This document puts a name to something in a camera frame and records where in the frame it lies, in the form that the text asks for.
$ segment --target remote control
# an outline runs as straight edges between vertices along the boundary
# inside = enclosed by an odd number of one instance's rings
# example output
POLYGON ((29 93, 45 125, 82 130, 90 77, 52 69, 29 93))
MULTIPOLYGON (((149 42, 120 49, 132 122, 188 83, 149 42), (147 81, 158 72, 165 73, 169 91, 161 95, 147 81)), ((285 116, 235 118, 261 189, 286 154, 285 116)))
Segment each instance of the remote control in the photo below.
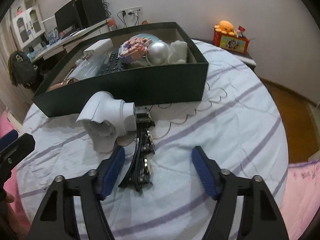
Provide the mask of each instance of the remote control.
POLYGON ((113 72, 119 72, 127 68, 127 64, 121 62, 119 58, 119 49, 115 49, 108 60, 108 63, 102 64, 98 76, 105 75, 113 72))

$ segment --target white cabinet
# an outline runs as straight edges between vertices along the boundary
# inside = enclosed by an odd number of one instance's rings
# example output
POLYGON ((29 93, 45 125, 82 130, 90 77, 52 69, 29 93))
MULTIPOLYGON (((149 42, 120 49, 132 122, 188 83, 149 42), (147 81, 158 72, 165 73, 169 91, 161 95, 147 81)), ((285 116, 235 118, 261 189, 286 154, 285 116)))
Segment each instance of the white cabinet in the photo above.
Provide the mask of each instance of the white cabinet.
POLYGON ((41 22, 42 19, 37 6, 27 9, 13 19, 12 25, 21 49, 45 32, 44 25, 41 22))

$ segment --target pink fabric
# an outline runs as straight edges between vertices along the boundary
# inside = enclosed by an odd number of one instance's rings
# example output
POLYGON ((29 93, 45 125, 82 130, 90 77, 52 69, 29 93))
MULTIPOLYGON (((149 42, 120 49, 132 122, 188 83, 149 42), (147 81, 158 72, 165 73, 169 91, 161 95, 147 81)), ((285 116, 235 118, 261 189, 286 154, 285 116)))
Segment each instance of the pink fabric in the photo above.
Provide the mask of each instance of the pink fabric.
MULTIPOLYGON (((0 118, 0 138, 14 129, 15 127, 7 118, 7 112, 4 111, 0 118)), ((17 183, 17 170, 15 168, 12 170, 11 178, 5 182, 4 190, 14 196, 14 202, 10 205, 17 214, 20 225, 22 225, 26 230, 30 230, 31 224, 21 204, 17 183)))
POLYGON ((320 160, 289 164, 281 214, 290 240, 306 230, 320 206, 320 160))
POLYGON ((0 117, 0 138, 12 130, 15 130, 15 127, 7 118, 7 112, 4 111, 0 117))

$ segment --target wooden floor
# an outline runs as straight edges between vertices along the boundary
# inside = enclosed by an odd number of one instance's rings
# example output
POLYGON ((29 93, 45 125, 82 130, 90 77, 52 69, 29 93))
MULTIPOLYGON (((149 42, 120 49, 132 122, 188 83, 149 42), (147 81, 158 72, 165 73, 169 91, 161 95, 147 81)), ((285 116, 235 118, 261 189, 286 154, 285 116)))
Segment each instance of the wooden floor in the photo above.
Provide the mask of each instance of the wooden floor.
POLYGON ((270 83, 264 84, 275 101, 284 124, 289 163, 308 161, 319 149, 307 103, 270 83))

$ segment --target orange box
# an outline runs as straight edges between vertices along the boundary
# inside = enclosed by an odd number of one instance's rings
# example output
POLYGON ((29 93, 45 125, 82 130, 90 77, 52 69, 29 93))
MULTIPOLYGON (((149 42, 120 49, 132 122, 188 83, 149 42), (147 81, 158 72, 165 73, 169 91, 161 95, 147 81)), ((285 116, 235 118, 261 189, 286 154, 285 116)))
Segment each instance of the orange box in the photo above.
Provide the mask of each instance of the orange box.
POLYGON ((247 38, 237 38, 214 30, 213 43, 217 47, 246 54, 249 42, 247 38))

